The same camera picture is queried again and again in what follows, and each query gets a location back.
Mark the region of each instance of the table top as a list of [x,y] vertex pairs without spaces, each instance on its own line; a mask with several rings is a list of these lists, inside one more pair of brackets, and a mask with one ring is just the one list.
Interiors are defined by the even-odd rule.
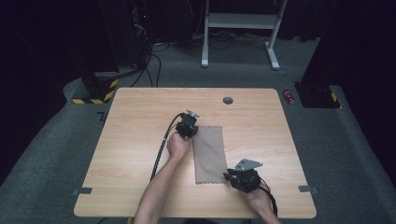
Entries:
[[[232,97],[233,103],[223,103]],[[304,171],[279,96],[272,89],[120,88],[92,157],[75,214],[79,217],[133,217],[151,176],[163,136],[172,119],[189,109],[196,125],[222,126],[229,168],[242,159],[271,188],[284,218],[316,215]],[[165,149],[158,166],[169,154]],[[230,184],[195,183],[192,150],[173,178],[162,217],[257,217]]]

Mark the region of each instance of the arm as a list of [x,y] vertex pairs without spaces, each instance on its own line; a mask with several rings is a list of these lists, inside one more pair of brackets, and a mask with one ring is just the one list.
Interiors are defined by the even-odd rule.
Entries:
[[161,211],[168,197],[172,177],[190,149],[191,140],[184,140],[178,133],[173,133],[169,137],[166,147],[170,154],[169,160],[146,187],[134,215],[134,223],[136,224],[157,223],[160,219]]
[[[268,190],[268,187],[263,183],[261,183],[260,186]],[[262,189],[255,189],[250,193],[240,191],[240,193],[242,194],[242,197],[247,200],[247,204],[251,209],[253,209],[253,211],[255,211],[265,223],[281,223],[271,209],[270,197]]]

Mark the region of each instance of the wire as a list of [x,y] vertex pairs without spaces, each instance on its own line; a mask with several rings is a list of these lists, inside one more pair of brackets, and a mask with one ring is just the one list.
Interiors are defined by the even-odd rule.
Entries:
[[270,187],[268,187],[267,183],[265,183],[265,181],[261,177],[260,177],[260,179],[262,180],[262,183],[265,185],[265,187],[267,187],[268,189],[265,189],[262,186],[259,186],[259,188],[262,189],[268,195],[268,197],[270,197],[270,200],[271,200],[271,203],[273,206],[273,212],[277,216],[277,205],[276,205],[276,200],[274,198],[274,195],[272,195],[271,189],[270,189]]
[[219,13],[222,11],[222,7],[224,6],[224,0],[221,0],[221,5],[219,7]]
[[134,81],[134,83],[132,83],[131,87],[133,87],[134,84],[136,84],[136,82],[139,80],[139,78],[142,76],[142,74],[143,74],[145,71],[146,71],[146,68],[143,69],[143,70],[140,72],[139,76],[138,76],[137,79]]
[[219,35],[219,36],[216,37],[215,39],[216,39],[217,41],[219,41],[219,42],[230,41],[230,43],[229,43],[227,46],[222,47],[222,48],[218,48],[218,47],[215,47],[215,46],[213,46],[213,45],[208,44],[208,46],[211,47],[212,49],[227,49],[227,48],[229,48],[229,47],[233,44],[233,37],[232,37],[228,32],[227,32],[227,35],[226,35],[226,36],[224,36],[224,35]]
[[192,12],[190,0],[186,0],[186,2],[187,2],[187,5],[189,5],[190,13],[191,13],[191,16],[193,17],[193,16],[194,16],[194,13]]
[[162,63],[160,57],[158,57],[155,54],[151,54],[154,58],[158,59],[158,62],[160,63],[160,67],[158,68],[158,73],[157,73],[157,80],[155,81],[155,87],[158,87],[158,81],[160,80],[160,73],[161,73],[161,68],[162,68]]
[[154,178],[155,174],[157,173],[158,163],[160,162],[161,155],[163,154],[163,147],[165,146],[166,139],[168,138],[169,133],[173,129],[173,124],[178,117],[181,117],[183,113],[180,113],[175,116],[172,122],[169,124],[168,129],[166,130],[165,136],[163,137],[163,142],[161,143],[160,150],[158,151],[157,159],[155,160],[154,167],[152,168],[151,178],[150,181]]
[[106,221],[106,219],[108,219],[108,217],[103,217],[102,219],[100,219],[100,220],[98,221],[97,224],[103,223],[104,221]]
[[200,13],[200,16],[199,16],[198,26],[197,26],[197,29],[195,30],[195,33],[192,35],[192,38],[194,38],[194,36],[198,33],[199,27],[201,25],[202,14],[204,14],[203,11],[204,11],[204,0],[201,1],[201,10],[200,10],[201,13]]
[[149,84],[150,84],[150,86],[151,86],[151,87],[154,87],[154,86],[153,86],[153,84],[152,84],[151,73],[150,73],[150,71],[149,71],[149,68],[148,68],[148,67],[146,68],[146,72],[148,72],[148,80],[149,80]]
[[261,35],[256,35],[252,40],[237,40],[234,39],[233,41],[238,44],[254,44],[254,43],[260,43],[263,41],[266,41],[270,36],[261,36]]
[[164,48],[164,49],[156,49],[156,50],[153,50],[152,52],[161,52],[161,51],[164,51],[164,50],[166,50],[166,49],[169,49],[169,47],[171,46],[171,44],[169,43],[169,41],[166,41],[166,42],[164,42],[164,43],[157,43],[157,44],[154,44],[153,45],[153,47],[154,46],[160,46],[160,45],[164,45],[164,44],[166,44],[166,47]]
[[143,36],[146,38],[147,33],[146,33],[146,29],[143,28],[143,26],[135,24],[134,25],[135,29],[136,29],[136,37],[139,38],[139,36]]

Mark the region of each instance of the wrist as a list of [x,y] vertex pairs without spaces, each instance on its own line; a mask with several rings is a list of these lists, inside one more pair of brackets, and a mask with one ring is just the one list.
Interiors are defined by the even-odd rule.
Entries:
[[172,155],[169,157],[169,162],[179,164],[182,161],[183,157],[177,156],[177,155]]
[[266,224],[279,224],[280,220],[277,218],[275,213],[272,210],[265,210],[262,209],[260,211],[256,211],[260,218],[266,223]]

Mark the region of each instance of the person's right hand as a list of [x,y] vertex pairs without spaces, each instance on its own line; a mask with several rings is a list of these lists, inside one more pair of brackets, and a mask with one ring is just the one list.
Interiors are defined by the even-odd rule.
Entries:
[[[260,186],[269,191],[268,187],[260,183]],[[271,200],[267,193],[262,189],[255,189],[249,193],[239,191],[247,201],[250,208],[255,211],[265,223],[280,223],[279,219],[271,209]]]
[[191,147],[191,142],[192,140],[190,138],[184,139],[179,133],[172,133],[166,143],[170,158],[177,159],[178,161],[183,159]]

